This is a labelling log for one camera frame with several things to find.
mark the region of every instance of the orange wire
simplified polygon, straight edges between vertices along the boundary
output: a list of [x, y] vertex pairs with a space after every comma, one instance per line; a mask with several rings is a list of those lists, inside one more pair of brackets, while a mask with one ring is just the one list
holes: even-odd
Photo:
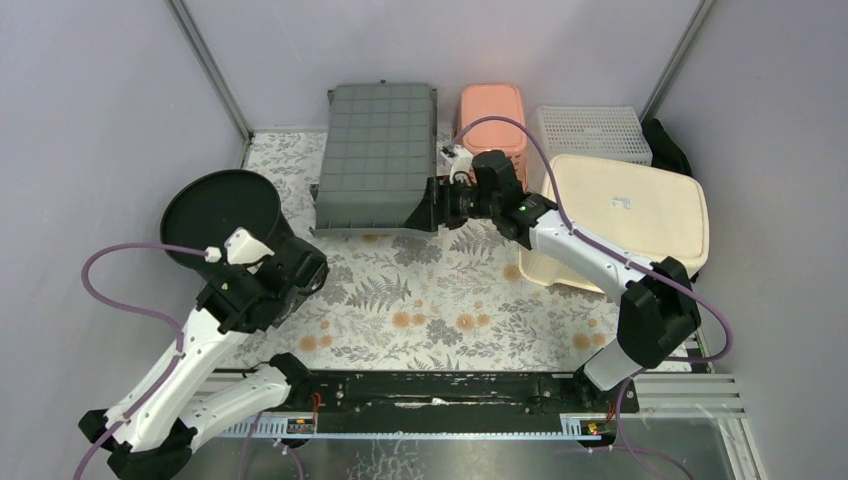
[[315, 419], [318, 417], [318, 408], [321, 407], [321, 394], [315, 392], [311, 395], [312, 397], [312, 423], [315, 424]]
[[607, 418], [606, 418], [606, 420], [604, 420], [604, 423], [609, 423], [610, 420], [612, 420], [613, 415], [615, 415], [615, 407], [613, 406], [613, 403], [610, 402], [609, 403], [609, 410], [607, 411]]

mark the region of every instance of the gray plastic tray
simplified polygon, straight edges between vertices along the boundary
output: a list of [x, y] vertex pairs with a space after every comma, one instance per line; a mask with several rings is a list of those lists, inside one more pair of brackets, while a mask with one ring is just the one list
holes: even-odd
[[424, 83], [340, 85], [313, 186], [321, 235], [404, 232], [436, 174], [436, 91]]

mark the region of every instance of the white wall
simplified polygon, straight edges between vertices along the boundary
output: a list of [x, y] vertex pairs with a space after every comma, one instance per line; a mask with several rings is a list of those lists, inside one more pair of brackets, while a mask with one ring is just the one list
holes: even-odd
[[[163, 1], [0, 0], [0, 477], [70, 478], [76, 429], [168, 344], [85, 294], [95, 250], [156, 240], [170, 198], [240, 138]], [[96, 266], [109, 295], [184, 316], [199, 279], [159, 252]], [[85, 478], [105, 474], [95, 457]]]
[[539, 104], [648, 100], [697, 0], [190, 0], [247, 120], [325, 127], [327, 89], [425, 81], [451, 120], [462, 88]]
[[845, 478], [846, 48], [844, 0], [721, 2], [658, 115], [707, 195], [697, 286], [735, 327], [721, 366], [772, 480]]

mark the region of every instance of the floral pattern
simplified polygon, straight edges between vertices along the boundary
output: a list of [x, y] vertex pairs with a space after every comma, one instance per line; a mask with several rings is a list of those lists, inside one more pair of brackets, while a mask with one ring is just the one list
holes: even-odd
[[309, 184], [318, 182], [325, 140], [324, 133], [254, 138], [245, 168], [273, 182], [292, 229], [327, 255], [330, 274], [280, 327], [252, 336], [223, 366], [291, 351], [316, 369], [571, 371], [614, 338], [614, 303], [527, 281], [518, 247], [491, 223], [472, 220], [432, 238], [314, 238]]

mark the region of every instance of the white plastic basket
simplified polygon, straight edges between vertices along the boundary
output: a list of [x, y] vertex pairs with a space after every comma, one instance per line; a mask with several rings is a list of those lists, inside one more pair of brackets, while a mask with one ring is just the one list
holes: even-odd
[[653, 158], [631, 107], [542, 106], [529, 124], [548, 158], [568, 153], [639, 165]]

